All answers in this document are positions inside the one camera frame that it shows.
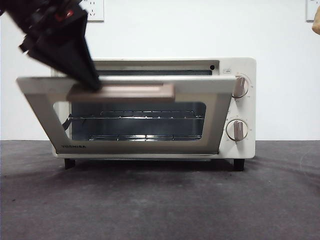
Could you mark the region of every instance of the oven door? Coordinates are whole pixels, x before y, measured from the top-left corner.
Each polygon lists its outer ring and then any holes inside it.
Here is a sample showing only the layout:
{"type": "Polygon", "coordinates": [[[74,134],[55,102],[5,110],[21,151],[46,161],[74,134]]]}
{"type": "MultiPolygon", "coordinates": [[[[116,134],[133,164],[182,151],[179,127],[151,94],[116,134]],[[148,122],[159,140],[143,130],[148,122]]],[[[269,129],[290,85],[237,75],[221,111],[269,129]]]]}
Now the oven door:
{"type": "Polygon", "coordinates": [[[67,77],[17,83],[58,155],[214,155],[235,76],[106,75],[93,93],[67,77]]]}

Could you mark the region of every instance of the white toaster oven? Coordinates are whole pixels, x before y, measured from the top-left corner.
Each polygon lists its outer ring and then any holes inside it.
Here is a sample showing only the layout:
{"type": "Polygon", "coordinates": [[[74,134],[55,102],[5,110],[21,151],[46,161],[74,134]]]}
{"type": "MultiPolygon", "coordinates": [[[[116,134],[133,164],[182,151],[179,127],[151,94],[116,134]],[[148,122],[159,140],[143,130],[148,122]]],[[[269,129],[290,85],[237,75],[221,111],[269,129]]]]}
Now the white toaster oven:
{"type": "Polygon", "coordinates": [[[255,156],[252,58],[94,61],[103,87],[52,71],[17,83],[65,167],[75,159],[233,159],[255,156]]]}

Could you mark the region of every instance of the oven window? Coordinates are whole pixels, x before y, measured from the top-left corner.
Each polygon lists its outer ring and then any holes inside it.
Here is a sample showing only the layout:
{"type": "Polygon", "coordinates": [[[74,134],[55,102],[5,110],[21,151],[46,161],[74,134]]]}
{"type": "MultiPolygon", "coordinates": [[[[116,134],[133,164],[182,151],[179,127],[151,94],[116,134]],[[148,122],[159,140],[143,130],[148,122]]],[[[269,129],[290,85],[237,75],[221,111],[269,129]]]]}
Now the oven window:
{"type": "Polygon", "coordinates": [[[66,104],[57,113],[77,141],[197,141],[206,115],[202,102],[66,104]]]}

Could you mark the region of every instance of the oven rack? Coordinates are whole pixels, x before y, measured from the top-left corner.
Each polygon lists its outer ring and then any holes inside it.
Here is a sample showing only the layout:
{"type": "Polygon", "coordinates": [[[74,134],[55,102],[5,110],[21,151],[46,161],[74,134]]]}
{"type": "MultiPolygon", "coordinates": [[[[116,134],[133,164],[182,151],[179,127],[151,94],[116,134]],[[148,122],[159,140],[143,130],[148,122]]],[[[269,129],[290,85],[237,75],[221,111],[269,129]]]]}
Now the oven rack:
{"type": "Polygon", "coordinates": [[[202,135],[92,135],[89,141],[197,141],[202,135]]]}
{"type": "Polygon", "coordinates": [[[194,111],[102,111],[100,116],[69,116],[73,120],[98,120],[98,119],[165,119],[165,120],[204,120],[202,115],[194,111]]]}

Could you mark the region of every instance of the control knob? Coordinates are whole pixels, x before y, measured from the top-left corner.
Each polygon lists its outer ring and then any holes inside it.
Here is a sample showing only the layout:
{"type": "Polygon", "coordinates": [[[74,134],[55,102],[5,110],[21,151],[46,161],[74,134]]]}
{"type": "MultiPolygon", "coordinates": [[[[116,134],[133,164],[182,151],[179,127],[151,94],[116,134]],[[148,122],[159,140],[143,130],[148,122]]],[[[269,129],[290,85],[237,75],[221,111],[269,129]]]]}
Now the control knob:
{"type": "Polygon", "coordinates": [[[248,82],[243,76],[238,76],[235,80],[235,86],[233,89],[232,97],[238,99],[242,98],[248,92],[248,82]]]}
{"type": "Polygon", "coordinates": [[[239,142],[248,134],[248,126],[244,121],[233,120],[226,126],[226,134],[233,141],[239,142]]]}

